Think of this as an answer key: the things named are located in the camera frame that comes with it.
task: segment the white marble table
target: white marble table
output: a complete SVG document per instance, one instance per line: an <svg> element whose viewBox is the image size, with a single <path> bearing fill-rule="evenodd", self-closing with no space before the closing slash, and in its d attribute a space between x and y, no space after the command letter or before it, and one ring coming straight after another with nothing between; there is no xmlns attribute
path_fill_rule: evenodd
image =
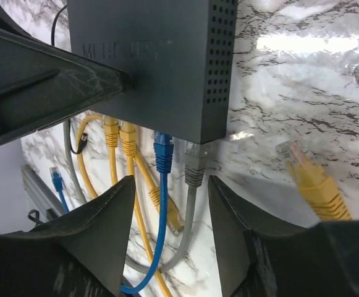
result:
<svg viewBox="0 0 359 297"><path fill-rule="evenodd" d="M337 181L353 217L359 218L359 1L239 2L227 137L213 144L206 175L220 176L244 198L278 217L310 226L318 219L297 194L274 149L285 140L302 137ZM51 22L63 5L59 0L0 3L25 30L49 43ZM70 50L67 27L64 14L56 44ZM73 121L75 128L83 117ZM102 193L111 185L103 128L92 123L87 133L90 144L85 163L92 183ZM138 128L138 144L157 176L150 130ZM66 194L73 201L69 206L76 207L62 125L24 137L22 145L26 161L51 188L49 167L59 167ZM184 142L176 139L169 192L184 215L183 152ZM121 177L126 169L121 151L118 156ZM148 215L147 228L156 238L158 214L141 178L137 186ZM188 255L165 278L176 296L220 296L206 178L197 199ZM171 257L179 241L167 237L163 261ZM128 253L147 263L135 222ZM124 275L133 283L141 280L127 267ZM162 296L154 279L142 295Z"/></svg>

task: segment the marble countertop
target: marble countertop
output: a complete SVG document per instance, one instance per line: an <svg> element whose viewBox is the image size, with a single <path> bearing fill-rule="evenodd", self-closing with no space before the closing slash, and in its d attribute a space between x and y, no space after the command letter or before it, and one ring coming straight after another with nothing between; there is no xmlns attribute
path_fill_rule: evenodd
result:
<svg viewBox="0 0 359 297"><path fill-rule="evenodd" d="M47 43L53 18L63 6L59 0L0 0L0 4L26 31ZM69 37L64 13L56 31L58 47L70 51ZM84 116L73 120L75 130ZM91 182L102 193L111 185L103 128L91 123L87 133L85 163ZM139 127L138 146L156 177L151 133ZM301 137L326 165L353 218L359 219L359 1L239 1L227 137L212 144L206 176L218 175L242 197L284 220L313 225L318 218L298 195L275 152L277 144L295 137ZM182 140L174 143L169 193L184 215L185 147ZM26 161L50 188L49 167L59 168L67 197L72 198L69 207L78 206L65 160L62 125L24 137L22 146ZM121 150L118 159L119 177L123 177ZM158 214L141 178L137 186L153 242ZM163 261L179 242L180 238L167 236ZM147 264L135 222L128 253ZM128 267L124 275L133 283L141 280ZM206 180L198 192L188 254L164 278L175 296L221 295ZM154 279L141 294L162 296Z"/></svg>

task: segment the gray connector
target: gray connector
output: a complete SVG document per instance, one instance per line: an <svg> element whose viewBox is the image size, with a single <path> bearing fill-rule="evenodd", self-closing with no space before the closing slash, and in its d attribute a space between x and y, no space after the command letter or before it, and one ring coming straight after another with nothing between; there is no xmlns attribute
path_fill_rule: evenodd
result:
<svg viewBox="0 0 359 297"><path fill-rule="evenodd" d="M203 183L209 146L206 144L186 143L185 182L198 188Z"/></svg>

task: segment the thin black wire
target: thin black wire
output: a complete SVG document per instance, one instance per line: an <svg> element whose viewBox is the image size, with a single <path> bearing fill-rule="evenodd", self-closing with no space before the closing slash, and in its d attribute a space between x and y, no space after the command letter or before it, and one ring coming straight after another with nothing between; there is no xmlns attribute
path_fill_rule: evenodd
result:
<svg viewBox="0 0 359 297"><path fill-rule="evenodd" d="M51 26L51 45L55 46L56 44L56 26L57 26L57 21L58 18L60 17L61 13L67 9L67 5L64 5L62 7L62 9L59 10L59 12L56 14L56 16L54 17L53 20L53 24ZM72 147L72 141L70 139L70 127L71 127L71 122L70 119L68 119L68 124L69 124L69 145L70 145L70 151L75 154L75 155L79 155L83 152L83 149L86 147L87 144L87 140L84 142L84 140L81 140L78 144L78 150L77 152L74 150L74 148Z"/></svg>

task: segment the black robotic claw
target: black robotic claw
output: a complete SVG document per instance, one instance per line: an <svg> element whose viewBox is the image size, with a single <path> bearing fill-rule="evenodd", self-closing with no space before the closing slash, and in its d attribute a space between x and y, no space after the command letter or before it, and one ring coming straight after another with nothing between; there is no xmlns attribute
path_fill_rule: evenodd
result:
<svg viewBox="0 0 359 297"><path fill-rule="evenodd" d="M223 297L359 296L359 221L306 229L209 178L209 207Z"/></svg>
<svg viewBox="0 0 359 297"><path fill-rule="evenodd" d="M135 182L30 232L0 236L0 296L121 296Z"/></svg>

